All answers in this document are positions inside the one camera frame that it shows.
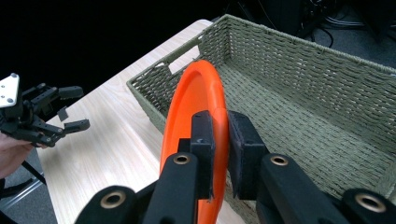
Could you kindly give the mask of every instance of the robotic hand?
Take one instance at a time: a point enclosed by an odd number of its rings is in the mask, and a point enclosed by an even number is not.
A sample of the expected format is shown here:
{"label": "robotic hand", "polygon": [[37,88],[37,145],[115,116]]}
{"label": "robotic hand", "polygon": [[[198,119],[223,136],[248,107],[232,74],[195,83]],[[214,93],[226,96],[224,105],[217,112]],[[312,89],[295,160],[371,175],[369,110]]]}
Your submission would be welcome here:
{"label": "robotic hand", "polygon": [[44,122],[38,115],[52,111],[51,102],[61,98],[70,99],[83,95],[81,87],[56,88],[42,83],[27,91],[19,90],[17,74],[0,81],[0,131],[15,139],[54,147],[67,134],[81,132],[90,127],[87,119],[64,124],[64,129]]}

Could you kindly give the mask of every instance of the person's hand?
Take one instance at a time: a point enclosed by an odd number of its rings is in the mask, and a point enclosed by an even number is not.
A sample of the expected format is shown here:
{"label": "person's hand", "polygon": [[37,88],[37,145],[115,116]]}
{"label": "person's hand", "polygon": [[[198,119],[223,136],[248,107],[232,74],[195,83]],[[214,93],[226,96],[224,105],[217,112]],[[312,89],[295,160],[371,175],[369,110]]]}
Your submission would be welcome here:
{"label": "person's hand", "polygon": [[0,133],[0,178],[14,173],[33,148],[31,142]]}

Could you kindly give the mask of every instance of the black cable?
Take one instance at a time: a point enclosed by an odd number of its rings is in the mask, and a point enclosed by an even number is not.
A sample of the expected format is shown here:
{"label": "black cable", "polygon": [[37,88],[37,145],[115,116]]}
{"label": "black cable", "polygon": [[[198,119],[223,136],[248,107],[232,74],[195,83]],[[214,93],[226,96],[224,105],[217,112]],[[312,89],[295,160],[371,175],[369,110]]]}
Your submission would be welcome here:
{"label": "black cable", "polygon": [[23,161],[22,166],[28,170],[32,175],[35,176],[38,180],[40,180],[44,185],[47,186],[46,178],[44,178],[43,175],[41,175],[29,162]]}
{"label": "black cable", "polygon": [[3,192],[0,196],[0,198],[7,198],[7,197],[11,197],[16,195],[17,193],[21,192],[21,190],[23,190],[24,188],[26,188],[29,184],[31,184],[33,182],[33,179],[30,178],[28,180],[26,180],[25,182],[19,184],[19,185],[15,185],[12,187],[8,187],[6,189],[3,189]]}
{"label": "black cable", "polygon": [[366,27],[364,26],[343,26],[343,25],[335,25],[333,23],[324,23],[321,25],[322,28],[327,30],[357,30],[357,31],[365,31]]}
{"label": "black cable", "polygon": [[230,9],[230,3],[227,4],[227,7],[224,8],[224,14],[230,13],[228,10]]}
{"label": "black cable", "polygon": [[328,48],[330,49],[330,48],[332,47],[332,44],[334,43],[334,38],[332,37],[332,34],[330,34],[329,31],[325,30],[325,29],[322,28],[322,27],[319,27],[319,30],[323,31],[324,33],[326,33],[326,35],[329,36],[329,38],[330,38],[330,45],[329,45]]}
{"label": "black cable", "polygon": [[315,35],[313,30],[311,32],[311,42],[315,42]]}
{"label": "black cable", "polygon": [[333,24],[333,25],[338,25],[338,26],[345,26],[345,27],[364,27],[364,23],[359,22],[359,21],[338,21],[335,20],[331,17],[326,17],[325,21]]}
{"label": "black cable", "polygon": [[274,25],[274,23],[271,21],[270,17],[268,16],[267,12],[265,11],[264,7],[262,6],[262,2],[260,0],[258,0],[260,7],[262,8],[262,12],[264,12],[265,17],[267,18],[267,20],[271,23],[271,25],[273,25],[273,28],[278,30],[276,28],[276,26]]}

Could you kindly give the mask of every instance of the dark background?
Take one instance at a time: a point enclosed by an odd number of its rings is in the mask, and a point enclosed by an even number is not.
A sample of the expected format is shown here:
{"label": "dark background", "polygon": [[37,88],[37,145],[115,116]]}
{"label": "dark background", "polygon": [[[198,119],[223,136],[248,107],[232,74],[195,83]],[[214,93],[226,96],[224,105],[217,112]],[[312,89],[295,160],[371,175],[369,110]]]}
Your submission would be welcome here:
{"label": "dark background", "polygon": [[[0,1],[0,78],[92,91],[227,0]],[[54,112],[61,104],[54,102]]]}

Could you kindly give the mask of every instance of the basket handle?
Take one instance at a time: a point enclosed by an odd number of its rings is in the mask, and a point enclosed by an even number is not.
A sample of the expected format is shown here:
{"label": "basket handle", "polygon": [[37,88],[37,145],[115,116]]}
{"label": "basket handle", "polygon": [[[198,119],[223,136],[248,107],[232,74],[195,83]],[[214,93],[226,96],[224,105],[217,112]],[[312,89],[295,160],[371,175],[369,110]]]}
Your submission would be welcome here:
{"label": "basket handle", "polygon": [[198,46],[201,43],[201,36],[202,35],[195,36],[193,39],[190,39],[188,42],[184,43],[182,46],[172,51],[166,56],[166,58],[163,59],[163,63],[169,65],[176,59],[180,58],[183,54],[187,53],[190,49]]}

